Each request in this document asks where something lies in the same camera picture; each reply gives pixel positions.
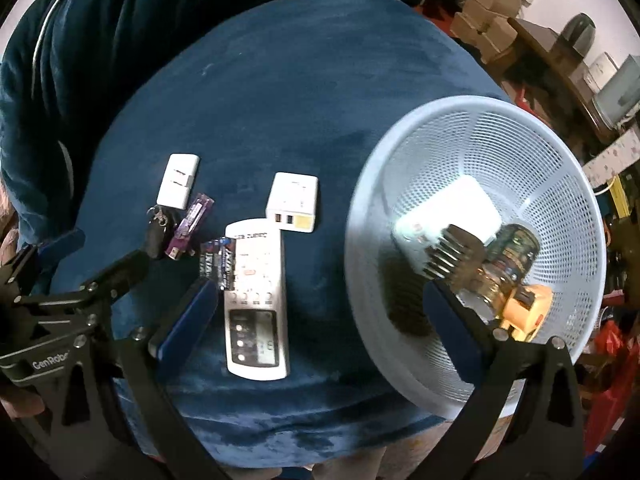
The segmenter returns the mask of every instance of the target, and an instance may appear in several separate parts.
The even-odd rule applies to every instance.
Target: key fob
[[[174,234],[175,220],[168,208],[157,205],[149,210],[154,215],[146,227],[145,253],[152,260],[159,260]]]

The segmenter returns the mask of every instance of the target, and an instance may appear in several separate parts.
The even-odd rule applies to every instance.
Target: white container
[[[609,128],[613,128],[640,101],[640,56],[625,59],[616,74],[593,98],[593,104]]]
[[[613,59],[611,59],[611,56],[603,52],[596,58],[596,61],[591,64],[589,70],[584,75],[584,80],[591,91],[597,94],[615,75],[617,70],[618,67]]]

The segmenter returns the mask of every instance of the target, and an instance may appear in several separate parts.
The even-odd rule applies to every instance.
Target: yellow object
[[[616,212],[618,218],[625,218],[631,215],[631,209],[629,209],[629,202],[626,199],[625,190],[622,188],[622,182],[620,182],[620,176],[616,175],[613,179],[613,184],[609,190],[613,203],[616,206]]]
[[[553,291],[546,285],[524,285],[529,292],[533,292],[535,300],[531,308],[515,300],[513,296],[507,301],[502,311],[500,326],[509,330],[516,341],[531,341],[544,321],[551,307]]]
[[[298,229],[311,229],[314,225],[314,218],[306,215],[294,215],[293,227]]]

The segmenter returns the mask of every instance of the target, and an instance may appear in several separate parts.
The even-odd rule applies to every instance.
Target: white power adapter
[[[318,178],[276,173],[267,201],[266,217],[286,231],[310,233],[316,223]]]
[[[156,203],[176,209],[185,209],[198,169],[200,157],[190,153],[174,153],[164,170],[164,177]]]

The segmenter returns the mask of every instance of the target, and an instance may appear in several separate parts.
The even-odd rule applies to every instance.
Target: orange object
[[[513,296],[507,301],[500,317],[500,326],[511,331],[511,337],[516,341],[531,341],[549,312],[553,300],[553,291],[546,285],[524,285],[529,292],[533,292],[535,300],[531,308],[527,308]]]

